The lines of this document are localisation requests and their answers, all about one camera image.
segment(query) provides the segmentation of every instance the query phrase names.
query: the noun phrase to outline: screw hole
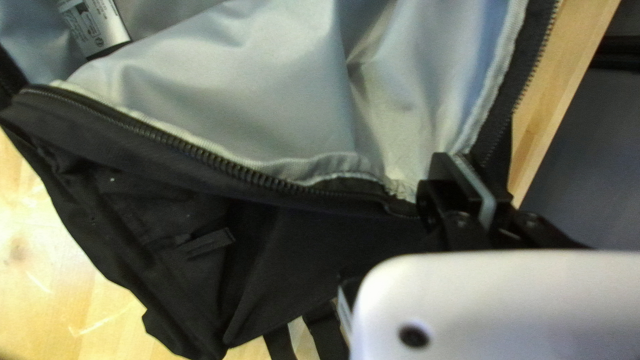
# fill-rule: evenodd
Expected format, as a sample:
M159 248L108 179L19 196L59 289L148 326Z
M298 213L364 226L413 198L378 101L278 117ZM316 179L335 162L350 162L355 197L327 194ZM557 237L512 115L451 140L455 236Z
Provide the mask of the screw hole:
M408 347L424 348L429 345L429 336L415 325L407 325L400 329L400 340Z

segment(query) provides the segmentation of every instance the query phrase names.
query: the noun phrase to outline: black zipper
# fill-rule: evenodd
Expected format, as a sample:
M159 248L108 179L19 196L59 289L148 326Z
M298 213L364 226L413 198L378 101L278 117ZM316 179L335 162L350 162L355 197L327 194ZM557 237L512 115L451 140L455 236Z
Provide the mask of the black zipper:
M538 71L538 67L540 66L540 61L542 60L542 57L545 54L545 51L547 50L549 37L551 36L551 32L554 28L554 25L556 24L556 16L562 2L563 0L554 0L554 4L551 9L551 13L549 15L549 19L547 22L547 27L545 28L542 41L540 42L540 46L538 47L538 51L536 53L533 66L531 67L529 74L527 75L527 79L522 89L520 90L518 97L513 103L513 107L511 108L511 116L507 119L508 122L505 121L505 123L500 126L499 130L496 131L494 134L492 134L491 139L487 140L487 142L490 144L490 146L488 147L488 151L484 153L481 159L478 160L481 167L487 166L488 162L493 158L494 152L498 148L498 143L500 142L500 139L504 136L504 132L507 131L507 129L509 129L509 122L511 122L513 118L513 114L519 108L520 104L522 103L522 99L524 98L529 87L531 86L531 82L533 81L533 78L535 77L536 72Z
M130 117L120 111L110 108L106 104L86 98L74 92L54 88L46 85L31 85L22 89L21 93L39 94L54 99L64 101L73 106L77 106L86 111L90 111L108 122L119 126L123 129L131 131L137 135L143 136L154 142L169 146L186 156L192 157L201 163L212 167L213 169L224 173L234 179L241 180L253 186L263 189L285 193L287 195L313 195L322 197L366 197L368 200L378 200L388 202L392 197L386 198L371 193L355 193L355 192L338 192L333 190L320 190L309 186L298 185L274 176L263 174L256 170L250 169L244 165L240 165L234 161L228 160L218 154L207 149L203 149L197 145L189 143L178 136L166 133L158 128L148 125L138 119Z

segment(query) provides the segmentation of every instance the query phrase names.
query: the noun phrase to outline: care label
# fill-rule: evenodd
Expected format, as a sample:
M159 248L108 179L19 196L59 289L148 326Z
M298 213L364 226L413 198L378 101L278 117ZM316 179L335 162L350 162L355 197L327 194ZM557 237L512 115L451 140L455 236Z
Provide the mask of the care label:
M60 0L58 11L87 57L131 39L113 0Z

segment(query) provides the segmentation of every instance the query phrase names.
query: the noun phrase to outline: wooden surface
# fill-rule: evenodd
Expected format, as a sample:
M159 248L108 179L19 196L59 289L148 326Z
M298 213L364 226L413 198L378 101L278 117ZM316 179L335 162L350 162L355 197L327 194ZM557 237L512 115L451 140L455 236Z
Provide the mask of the wooden surface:
M618 0L566 0L515 114L511 190L524 195ZM105 280L55 214L40 180L0 136L0 360L180 359L147 335L143 306ZM301 360L317 359L298 321ZM261 339L227 360L269 359Z
M513 117L509 190L519 206L620 0L565 0Z

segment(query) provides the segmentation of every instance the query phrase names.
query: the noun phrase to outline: white plastic object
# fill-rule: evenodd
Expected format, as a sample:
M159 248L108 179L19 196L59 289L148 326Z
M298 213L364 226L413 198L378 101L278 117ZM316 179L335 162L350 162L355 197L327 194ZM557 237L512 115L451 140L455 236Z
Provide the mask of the white plastic object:
M352 321L351 360L638 360L640 253L401 256L367 275Z

